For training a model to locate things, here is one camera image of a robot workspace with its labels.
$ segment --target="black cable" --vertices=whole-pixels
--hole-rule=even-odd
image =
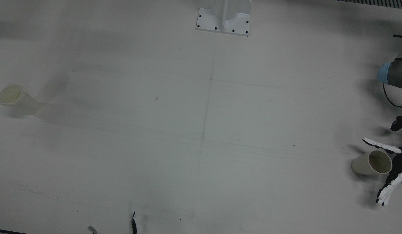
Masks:
[[[383,91],[384,91],[384,95],[385,95],[385,97],[387,98],[387,100],[388,100],[394,107],[402,108],[402,106],[394,105],[394,104],[390,101],[390,99],[388,99],[387,93],[385,92],[384,83],[383,83]]]

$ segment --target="blue robot arm cap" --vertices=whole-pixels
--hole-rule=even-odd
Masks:
[[[382,68],[380,68],[379,72],[377,73],[377,79],[388,85],[388,79],[387,79],[387,74],[388,74],[388,69],[390,68],[391,62],[387,62],[382,65]]]

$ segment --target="white table surface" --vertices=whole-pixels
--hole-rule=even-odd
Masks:
[[[0,228],[29,234],[402,233],[402,186],[357,176],[402,110],[376,73],[402,9],[253,1],[249,37],[197,0],[0,0]],[[402,90],[388,86],[402,105]]]

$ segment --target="metal grille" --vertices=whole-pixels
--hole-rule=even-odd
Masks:
[[[402,9],[402,0],[338,0],[338,1]]]
[[[26,234],[26,233],[15,232],[15,231],[0,230],[0,234]]]

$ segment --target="white metal bracket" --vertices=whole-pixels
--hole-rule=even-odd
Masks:
[[[249,36],[251,0],[202,0],[196,30]]]

